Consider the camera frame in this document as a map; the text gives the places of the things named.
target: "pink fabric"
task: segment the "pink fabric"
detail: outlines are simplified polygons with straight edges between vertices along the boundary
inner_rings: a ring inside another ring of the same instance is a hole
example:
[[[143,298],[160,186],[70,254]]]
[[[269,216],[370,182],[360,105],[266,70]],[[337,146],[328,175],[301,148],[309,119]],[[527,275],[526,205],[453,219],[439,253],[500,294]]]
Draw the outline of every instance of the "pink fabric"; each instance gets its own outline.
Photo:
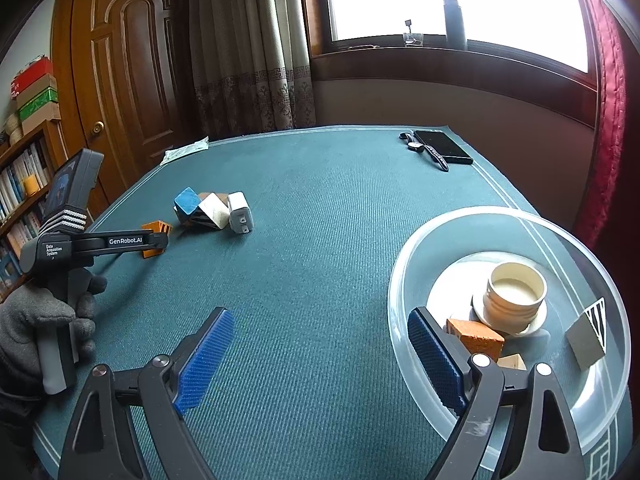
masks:
[[[609,217],[625,130],[626,85],[617,21],[602,0],[587,0],[600,56],[600,114],[591,174],[574,235],[591,250]]]

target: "black phone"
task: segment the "black phone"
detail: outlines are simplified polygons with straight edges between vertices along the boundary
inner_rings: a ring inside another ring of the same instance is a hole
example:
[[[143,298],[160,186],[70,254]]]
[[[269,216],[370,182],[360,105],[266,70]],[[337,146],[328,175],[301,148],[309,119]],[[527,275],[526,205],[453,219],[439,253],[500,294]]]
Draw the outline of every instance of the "black phone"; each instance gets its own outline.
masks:
[[[473,164],[474,160],[441,130],[415,130],[414,136],[432,146],[449,164]]]

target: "transparent bowl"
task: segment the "transparent bowl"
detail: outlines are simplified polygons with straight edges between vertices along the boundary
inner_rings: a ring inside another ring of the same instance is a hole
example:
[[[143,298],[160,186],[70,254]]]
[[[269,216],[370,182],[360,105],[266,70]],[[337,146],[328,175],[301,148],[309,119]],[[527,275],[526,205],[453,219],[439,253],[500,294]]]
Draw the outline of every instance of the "transparent bowl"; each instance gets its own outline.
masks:
[[[449,288],[442,287],[446,280],[437,280],[453,268],[473,269],[469,262],[491,261],[504,254],[527,260],[542,273],[548,285],[548,312],[538,332],[508,339],[502,355],[520,353],[527,369],[536,362],[552,366],[586,453],[611,424],[625,394],[631,364],[628,320],[616,285],[591,251],[564,229],[533,214],[498,206],[459,209],[427,222],[407,240],[388,290],[389,332],[404,381],[422,414],[442,438],[448,438],[456,417],[431,386],[409,342],[406,321],[415,307],[425,304],[440,324],[447,317],[469,313],[471,291],[486,286],[486,269],[471,272],[468,280],[452,282],[455,286]],[[430,297],[436,290],[439,296]],[[606,305],[606,355],[583,372],[564,332],[599,298]],[[510,410],[500,409],[482,459],[486,469],[495,469]]]

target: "screw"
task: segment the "screw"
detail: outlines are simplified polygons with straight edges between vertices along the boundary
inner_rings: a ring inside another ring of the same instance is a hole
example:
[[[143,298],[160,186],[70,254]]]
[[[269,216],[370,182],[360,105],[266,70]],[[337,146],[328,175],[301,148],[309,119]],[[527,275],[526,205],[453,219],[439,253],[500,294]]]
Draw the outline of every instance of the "screw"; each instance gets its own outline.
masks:
[[[536,365],[536,371],[540,375],[551,375],[551,366],[546,363],[538,363]]]
[[[489,359],[486,355],[484,354],[474,355],[474,364],[476,366],[484,368],[485,366],[488,366],[490,363],[491,363],[491,359]]]
[[[169,364],[169,356],[168,355],[164,355],[164,354],[160,354],[157,355],[156,357],[154,357],[153,360],[153,365],[156,368],[164,368],[165,366],[167,366]]]
[[[101,377],[105,373],[107,373],[107,367],[105,365],[97,365],[91,372],[94,377]]]

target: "bright sky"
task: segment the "bright sky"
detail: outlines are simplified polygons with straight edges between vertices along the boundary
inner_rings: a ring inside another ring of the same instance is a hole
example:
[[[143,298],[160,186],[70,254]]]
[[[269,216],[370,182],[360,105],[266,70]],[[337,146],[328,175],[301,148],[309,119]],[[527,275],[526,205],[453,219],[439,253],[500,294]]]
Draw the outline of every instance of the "bright sky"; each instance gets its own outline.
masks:
[[[334,40],[412,31],[444,34],[442,0],[330,0]],[[488,41],[587,71],[578,0],[458,0],[470,40]]]

